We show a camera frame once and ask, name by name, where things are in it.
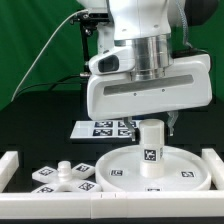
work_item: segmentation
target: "black table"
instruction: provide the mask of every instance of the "black table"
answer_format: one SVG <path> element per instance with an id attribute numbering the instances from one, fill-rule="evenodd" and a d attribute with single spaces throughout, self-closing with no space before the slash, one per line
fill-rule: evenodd
<path id="1" fill-rule="evenodd" d="M 0 153 L 18 151 L 20 168 L 5 192 L 31 192 L 41 184 L 31 175 L 44 166 L 57 168 L 59 161 L 72 166 L 84 162 L 95 165 L 105 153 L 130 144 L 130 141 L 74 143 L 70 135 L 77 120 L 87 119 L 85 101 L 79 91 L 29 92 L 21 95 L 0 112 Z M 143 118 L 166 121 L 160 113 Z M 173 137 L 166 144 L 200 155 L 202 148 L 212 147 L 223 157 L 224 102 L 213 99 L 203 108 L 180 112 Z M 116 220 L 37 220 L 7 223 L 223 223 L 222 218 L 116 219 Z"/>

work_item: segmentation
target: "white wall piece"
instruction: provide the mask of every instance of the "white wall piece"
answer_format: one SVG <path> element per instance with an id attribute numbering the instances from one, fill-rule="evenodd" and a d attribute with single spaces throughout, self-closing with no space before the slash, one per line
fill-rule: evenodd
<path id="1" fill-rule="evenodd" d="M 1 194 L 0 219 L 91 218 L 91 194 Z"/>
<path id="2" fill-rule="evenodd" d="M 128 193 L 128 218 L 224 216 L 223 191 Z"/>
<path id="3" fill-rule="evenodd" d="M 126 218 L 127 200 L 125 192 L 92 193 L 91 218 Z"/>
<path id="4" fill-rule="evenodd" d="M 0 192 L 5 189 L 18 167 L 18 152 L 6 152 L 0 160 Z"/>
<path id="5" fill-rule="evenodd" d="M 214 149 L 203 149 L 202 158 L 211 170 L 212 181 L 218 190 L 224 190 L 224 163 Z"/>

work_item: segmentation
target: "green backdrop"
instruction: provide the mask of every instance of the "green backdrop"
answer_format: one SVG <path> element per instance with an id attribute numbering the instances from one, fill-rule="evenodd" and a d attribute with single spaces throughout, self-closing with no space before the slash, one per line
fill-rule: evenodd
<path id="1" fill-rule="evenodd" d="M 0 0 L 0 109 L 12 94 L 54 30 L 80 9 L 75 0 Z M 174 29 L 174 49 L 181 49 L 182 30 Z M 190 42 L 210 51 L 213 92 L 224 99 L 224 1 L 205 25 L 190 28 Z M 92 55 L 96 37 L 90 40 Z M 79 26 L 66 24 L 44 53 L 25 86 L 54 82 L 82 71 Z"/>

